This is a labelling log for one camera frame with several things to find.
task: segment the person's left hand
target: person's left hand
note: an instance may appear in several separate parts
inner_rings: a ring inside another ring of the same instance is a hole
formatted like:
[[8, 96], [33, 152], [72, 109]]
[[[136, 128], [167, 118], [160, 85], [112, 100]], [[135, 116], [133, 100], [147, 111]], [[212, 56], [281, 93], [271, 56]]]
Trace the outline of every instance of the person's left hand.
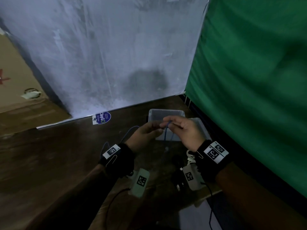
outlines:
[[144, 148], [152, 139], [163, 133], [159, 122], [148, 122], [139, 127], [125, 144], [133, 151], [137, 152]]

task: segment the qr code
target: qr code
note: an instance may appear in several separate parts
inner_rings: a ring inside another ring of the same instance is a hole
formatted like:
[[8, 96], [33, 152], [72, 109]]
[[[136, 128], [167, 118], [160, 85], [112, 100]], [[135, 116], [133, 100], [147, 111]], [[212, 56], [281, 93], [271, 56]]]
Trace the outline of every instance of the qr code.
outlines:
[[114, 147], [111, 147], [111, 148], [107, 151], [107, 153], [108, 153], [110, 156], [112, 156], [112, 154], [115, 153], [115, 152], [116, 152], [116, 149], [115, 149]]
[[186, 173], [185, 176], [187, 177], [188, 181], [192, 181], [194, 179], [191, 172]]
[[220, 153], [224, 152], [225, 150], [218, 144], [217, 146], [215, 146], [215, 148], [217, 149], [217, 151], [219, 151]]
[[147, 178], [144, 178], [143, 176], [139, 176], [138, 177], [138, 181], [136, 182], [137, 184], [139, 184], [139, 185], [141, 185], [141, 186], [144, 186], [145, 185], [145, 183], [146, 183], [146, 180], [147, 180]]
[[219, 155], [219, 153], [217, 151], [215, 151], [214, 149], [211, 149], [210, 152], [207, 153], [207, 155], [214, 160], [215, 158], [217, 158], [217, 156]]

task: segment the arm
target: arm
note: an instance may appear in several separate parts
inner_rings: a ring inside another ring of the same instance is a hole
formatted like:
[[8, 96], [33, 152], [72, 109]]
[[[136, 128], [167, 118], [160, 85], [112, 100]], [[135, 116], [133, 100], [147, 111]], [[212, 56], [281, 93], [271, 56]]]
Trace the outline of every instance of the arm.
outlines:
[[203, 179], [215, 179], [239, 215], [253, 229], [307, 229], [307, 222], [301, 215], [246, 175], [233, 162], [229, 163], [231, 157], [228, 155], [220, 163], [215, 163], [206, 154], [202, 158], [198, 157], [198, 152], [203, 152], [199, 148], [205, 145], [206, 139], [193, 121], [180, 116], [168, 116], [163, 121], [160, 124], [162, 128], [172, 121], [168, 128], [180, 137], [189, 150], [196, 152], [196, 164]]
[[[129, 151], [137, 152], [162, 132], [158, 123], [146, 123], [125, 144]], [[108, 159], [111, 167], [98, 164], [81, 183], [36, 216], [26, 229], [88, 229], [118, 177], [133, 170], [132, 152], [130, 155], [125, 151], [112, 158]]]

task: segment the person's right hand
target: person's right hand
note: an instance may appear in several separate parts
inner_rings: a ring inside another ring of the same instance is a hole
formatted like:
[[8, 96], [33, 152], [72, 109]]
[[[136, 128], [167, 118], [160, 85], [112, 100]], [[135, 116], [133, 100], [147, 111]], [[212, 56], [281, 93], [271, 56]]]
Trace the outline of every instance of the person's right hand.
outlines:
[[179, 136], [187, 149], [195, 152], [206, 140], [192, 120], [181, 116], [167, 116], [163, 118], [160, 127], [165, 128], [169, 121], [172, 122], [168, 125], [168, 128]]

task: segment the green curtain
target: green curtain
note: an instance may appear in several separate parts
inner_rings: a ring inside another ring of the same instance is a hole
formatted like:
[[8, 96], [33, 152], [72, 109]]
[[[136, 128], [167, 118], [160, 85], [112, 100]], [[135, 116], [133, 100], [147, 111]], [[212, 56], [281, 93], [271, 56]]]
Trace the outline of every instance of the green curtain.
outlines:
[[307, 0], [211, 0], [187, 96], [307, 197]]

